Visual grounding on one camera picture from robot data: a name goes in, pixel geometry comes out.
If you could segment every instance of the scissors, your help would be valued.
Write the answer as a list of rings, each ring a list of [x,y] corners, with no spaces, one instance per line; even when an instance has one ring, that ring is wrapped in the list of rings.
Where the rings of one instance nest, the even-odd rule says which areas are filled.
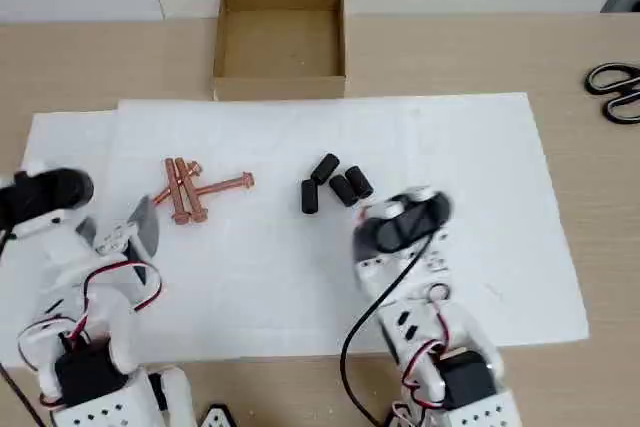
[[[598,84],[596,78],[603,72],[622,73],[626,78],[610,84]],[[621,115],[616,112],[616,109],[622,105],[640,101],[640,67],[621,62],[599,65],[585,77],[584,88],[591,95],[619,94],[602,106],[602,115],[607,120],[616,124],[640,123],[640,113],[638,115]]]

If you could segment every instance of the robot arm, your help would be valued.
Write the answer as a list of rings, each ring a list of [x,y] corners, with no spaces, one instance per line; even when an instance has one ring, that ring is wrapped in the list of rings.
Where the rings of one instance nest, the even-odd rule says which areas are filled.
[[[387,294],[376,315],[401,372],[403,402],[386,425],[518,427],[500,353],[455,302],[450,214],[444,194],[411,189],[366,208],[354,233],[356,278],[369,301]]]
[[[87,419],[195,427],[184,373],[168,368],[149,374],[134,352],[134,314],[162,286],[150,263],[158,246],[155,209],[144,198],[126,223],[94,247],[90,222],[70,226],[73,211],[92,194],[89,177],[71,169],[18,173],[0,189],[0,230],[18,240],[37,236],[47,258],[33,322],[18,339],[38,377],[41,402],[52,409],[57,427]]]

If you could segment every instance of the cardboard box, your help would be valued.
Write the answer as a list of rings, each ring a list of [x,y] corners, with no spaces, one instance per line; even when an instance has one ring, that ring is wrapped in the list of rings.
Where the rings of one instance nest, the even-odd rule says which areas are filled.
[[[220,0],[216,100],[344,96],[343,0]]]

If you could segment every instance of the bolt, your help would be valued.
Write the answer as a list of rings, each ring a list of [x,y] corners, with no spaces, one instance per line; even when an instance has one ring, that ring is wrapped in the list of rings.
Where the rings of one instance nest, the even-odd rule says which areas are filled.
[[[180,193],[180,186],[178,184],[178,177],[176,176],[176,167],[173,164],[173,159],[164,159],[164,167],[167,171],[167,178],[169,179],[169,191],[171,193],[171,199],[173,200],[173,220],[178,225],[184,225],[189,222],[189,212],[184,208],[184,202],[182,201],[182,194]]]
[[[202,167],[197,162],[189,162],[187,164],[187,167],[189,168],[188,169],[189,177],[193,177],[193,176],[198,177],[202,173]],[[177,180],[178,180],[178,186],[181,186],[182,185],[182,177],[179,177]],[[153,205],[155,205],[155,206],[160,205],[170,195],[171,195],[171,189],[170,189],[170,187],[167,186],[166,189],[164,189],[162,192],[160,192],[158,195],[156,195],[153,198]]]
[[[196,189],[198,195],[213,194],[215,192],[222,192],[223,190],[235,189],[237,187],[244,187],[250,189],[255,185],[253,180],[253,174],[251,172],[243,172],[242,176],[235,179],[225,180],[218,182],[217,184],[206,185]]]
[[[208,210],[202,207],[202,204],[200,203],[198,193],[196,192],[196,188],[193,186],[193,182],[191,182],[191,177],[189,177],[187,165],[184,163],[184,159],[182,157],[178,157],[176,159],[176,167],[178,168],[178,172],[182,177],[184,190],[187,192],[187,197],[189,198],[189,203],[191,204],[191,209],[193,210],[193,212],[191,213],[191,218],[194,220],[194,222],[204,222],[205,220],[207,220]]]

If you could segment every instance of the wooden table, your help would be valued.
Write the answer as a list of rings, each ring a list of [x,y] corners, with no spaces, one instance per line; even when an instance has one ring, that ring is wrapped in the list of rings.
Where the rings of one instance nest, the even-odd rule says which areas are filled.
[[[214,30],[211,20],[0,26],[0,170],[18,165],[34,112],[210,98]],[[640,16],[356,16],[347,51],[349,96],[529,93],[592,337],[505,349],[509,383],[527,426],[637,425],[640,127],[604,121],[581,78],[600,62],[640,61]],[[352,366],[356,390],[382,416],[399,389],[390,359]],[[227,402],[242,426],[366,425],[335,358],[185,368],[197,411]],[[33,379],[17,376],[35,398]],[[0,411],[0,426],[30,425],[4,385]]]

